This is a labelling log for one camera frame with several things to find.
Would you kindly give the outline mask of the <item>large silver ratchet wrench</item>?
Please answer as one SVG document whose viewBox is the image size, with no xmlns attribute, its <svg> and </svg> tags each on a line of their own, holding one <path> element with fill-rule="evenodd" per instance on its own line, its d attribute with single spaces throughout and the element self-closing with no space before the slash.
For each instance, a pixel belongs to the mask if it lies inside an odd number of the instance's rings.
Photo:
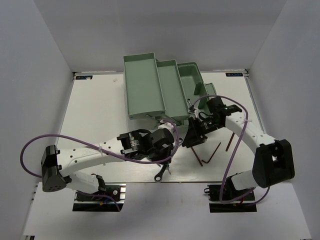
<svg viewBox="0 0 320 240">
<path fill-rule="evenodd" d="M 166 164 L 166 165 L 163 165 L 163 166 L 161 167 L 160 171 L 154 176 L 154 181 L 155 181 L 155 182 L 159 183 L 159 182 L 162 181 L 162 179 L 163 179 L 163 174 L 164 174 L 164 172 L 167 170 L 167 168 L 168 168 L 168 165 L 167 165 L 167 164 Z"/>
</svg>

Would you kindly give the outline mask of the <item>green toolbox with clear lid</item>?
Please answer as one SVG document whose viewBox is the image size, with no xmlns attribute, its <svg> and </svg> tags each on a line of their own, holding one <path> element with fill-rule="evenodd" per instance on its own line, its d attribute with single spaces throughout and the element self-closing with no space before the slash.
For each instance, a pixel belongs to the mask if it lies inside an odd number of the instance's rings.
<svg viewBox="0 0 320 240">
<path fill-rule="evenodd" d="M 188 102 L 209 113 L 206 102 L 215 95 L 212 83 L 205 83 L 195 62 L 159 61 L 153 52 L 127 55 L 124 61 L 124 91 L 129 130 L 156 130 L 163 119 L 177 125 L 180 134 L 188 130 Z"/>
</svg>

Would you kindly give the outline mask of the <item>small silver wrench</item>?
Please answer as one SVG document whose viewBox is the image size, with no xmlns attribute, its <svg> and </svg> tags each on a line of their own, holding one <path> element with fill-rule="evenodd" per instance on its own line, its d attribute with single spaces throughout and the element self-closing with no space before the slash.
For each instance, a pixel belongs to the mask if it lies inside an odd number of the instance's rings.
<svg viewBox="0 0 320 240">
<path fill-rule="evenodd" d="M 191 106 L 193 106 L 193 105 L 192 105 L 192 102 L 191 102 L 191 100 L 190 100 L 189 98 L 187 99 L 187 103 L 188 103 L 188 109 L 189 109 Z"/>
</svg>

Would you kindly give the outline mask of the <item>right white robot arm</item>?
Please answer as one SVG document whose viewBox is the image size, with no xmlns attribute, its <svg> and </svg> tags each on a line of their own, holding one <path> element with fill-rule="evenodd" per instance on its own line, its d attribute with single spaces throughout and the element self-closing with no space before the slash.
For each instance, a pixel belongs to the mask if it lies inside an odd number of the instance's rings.
<svg viewBox="0 0 320 240">
<path fill-rule="evenodd" d="M 210 112 L 206 118 L 195 114 L 195 100 L 189 107 L 188 130 L 182 146 L 191 148 L 203 144 L 207 134 L 226 128 L 238 136 L 238 141 L 230 156 L 224 172 L 219 201 L 229 204 L 249 195 L 256 187 L 269 189 L 271 186 L 291 180 L 295 177 L 292 146 L 286 139 L 278 140 L 249 120 L 248 110 L 239 102 L 232 105 L 223 103 L 224 96 L 209 95 L 206 102 Z M 251 170 L 229 175 L 234 157 L 240 143 L 245 143 L 254 154 Z"/>
</svg>

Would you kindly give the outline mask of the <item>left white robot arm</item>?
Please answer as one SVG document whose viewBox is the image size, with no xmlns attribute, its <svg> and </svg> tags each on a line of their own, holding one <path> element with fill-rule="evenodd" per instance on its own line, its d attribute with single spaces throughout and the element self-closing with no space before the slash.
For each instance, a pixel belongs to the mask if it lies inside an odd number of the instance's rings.
<svg viewBox="0 0 320 240">
<path fill-rule="evenodd" d="M 41 160 L 42 190 L 51 193 L 69 188 L 99 200 L 106 193 L 103 178 L 83 173 L 83 169 L 145 158 L 167 165 L 174 142 L 170 130 L 159 128 L 154 132 L 130 131 L 92 147 L 59 150 L 55 145 L 47 146 Z"/>
</svg>

